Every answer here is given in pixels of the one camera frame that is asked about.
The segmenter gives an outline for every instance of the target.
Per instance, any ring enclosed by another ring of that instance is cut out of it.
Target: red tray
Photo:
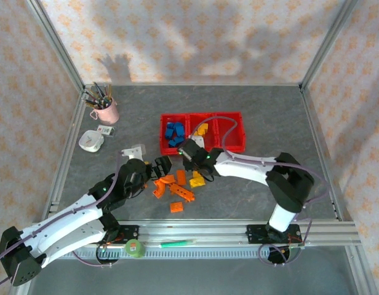
[[[189,137],[194,128],[204,119],[212,116],[225,116],[237,121],[237,127],[226,138],[226,148],[232,152],[244,152],[245,132],[241,112],[193,112],[187,114],[162,114],[159,127],[159,145],[162,155],[177,155],[176,147],[169,147],[165,139],[168,122],[180,122],[184,125],[185,138]],[[222,136],[233,126],[233,122],[224,119],[214,119],[207,122],[209,130],[204,137],[207,151],[212,148],[222,148]]]

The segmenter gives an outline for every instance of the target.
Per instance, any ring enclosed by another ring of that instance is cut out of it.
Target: gray mat
[[[113,96],[119,103],[120,113],[115,124],[116,135],[114,138],[105,137],[105,143],[94,154],[83,151],[76,144],[60,210],[114,172],[116,151],[143,143],[147,151],[144,160],[152,161],[160,156],[159,119],[163,113],[240,111],[247,137],[245,154],[267,157],[278,156],[284,151],[291,153],[301,164],[322,172],[298,87],[122,86],[113,87]],[[87,108],[77,141],[86,130],[95,130],[98,126],[89,113]],[[182,169],[180,158],[172,158],[172,172]],[[225,177],[195,188],[195,202],[185,203],[184,212],[172,214],[169,203],[182,199],[166,192],[158,200],[152,194],[154,187],[150,182],[141,195],[115,210],[115,217],[268,220],[275,206],[266,186]],[[330,199],[312,205],[306,214],[312,218],[335,217]]]
[[[57,260],[33,280],[29,294],[355,295],[345,250],[308,248],[285,267],[258,259],[125,260],[100,269]]]

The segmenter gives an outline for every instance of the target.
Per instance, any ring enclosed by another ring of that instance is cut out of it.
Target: pink cup
[[[111,105],[106,109],[93,109],[90,113],[90,117],[94,120],[100,119],[102,124],[113,125],[118,121],[120,115],[117,112],[116,108],[117,102],[112,101]]]

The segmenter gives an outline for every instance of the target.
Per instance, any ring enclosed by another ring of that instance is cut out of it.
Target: marker
[[[194,240],[183,240],[183,241],[176,241],[176,242],[161,243],[159,247],[160,248],[182,247],[182,246],[192,245],[192,244],[195,244]]]

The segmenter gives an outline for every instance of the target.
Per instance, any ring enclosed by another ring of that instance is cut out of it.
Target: white container
[[[84,132],[79,140],[80,147],[87,152],[97,152],[104,142],[103,135],[94,130]]]

